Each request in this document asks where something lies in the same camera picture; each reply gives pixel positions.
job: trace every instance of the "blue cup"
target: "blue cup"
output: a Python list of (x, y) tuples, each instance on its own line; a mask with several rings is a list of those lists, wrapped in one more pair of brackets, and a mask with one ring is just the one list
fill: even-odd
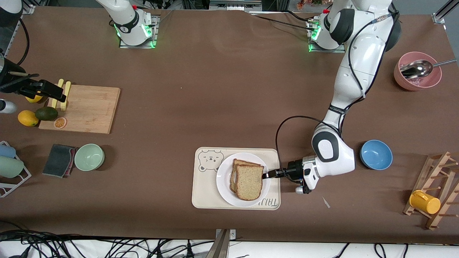
[(0, 156), (14, 158), (16, 157), (16, 150), (10, 146), (0, 145)]

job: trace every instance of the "bread slice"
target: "bread slice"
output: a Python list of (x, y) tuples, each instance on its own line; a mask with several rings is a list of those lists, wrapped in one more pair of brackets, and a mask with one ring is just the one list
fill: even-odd
[(253, 201), (260, 197), (263, 166), (236, 166), (236, 196), (245, 201)]
[(233, 171), (231, 172), (231, 176), (229, 177), (229, 182), (230, 182), (230, 189), (233, 191), (233, 193), (236, 193), (236, 167), (238, 165), (247, 165), (247, 166), (261, 166), (260, 164), (257, 163), (252, 163), (240, 159), (234, 159), (233, 161)]

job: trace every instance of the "pink bowl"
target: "pink bowl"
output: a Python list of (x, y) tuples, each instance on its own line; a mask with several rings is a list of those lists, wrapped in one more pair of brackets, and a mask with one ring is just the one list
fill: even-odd
[(394, 68), (394, 78), (398, 85), (404, 89), (412, 91), (423, 90), (437, 85), (442, 79), (441, 67), (434, 68), (431, 74), (427, 75), (426, 77), (416, 79), (418, 80), (417, 84), (419, 85), (416, 85), (416, 83), (412, 81), (413, 79), (407, 80), (405, 77), (403, 77), (402, 72), (400, 71), (400, 67), (416, 60), (427, 60), (432, 64), (437, 63), (437, 61), (430, 55), (421, 52), (409, 52), (404, 54), (400, 60), (398, 60), (397, 65)]

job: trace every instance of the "yellow mug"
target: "yellow mug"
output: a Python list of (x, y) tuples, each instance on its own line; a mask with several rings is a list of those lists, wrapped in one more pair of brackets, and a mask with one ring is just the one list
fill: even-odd
[(416, 190), (411, 194), (409, 204), (429, 214), (437, 213), (441, 206), (438, 198), (428, 195), (421, 190)]

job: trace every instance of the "small white scrap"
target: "small white scrap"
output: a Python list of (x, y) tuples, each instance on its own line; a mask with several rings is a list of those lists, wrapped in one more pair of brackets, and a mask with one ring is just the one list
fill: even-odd
[(328, 202), (325, 200), (325, 198), (323, 196), (322, 196), (322, 199), (324, 200), (325, 205), (330, 209), (330, 204), (328, 204)]

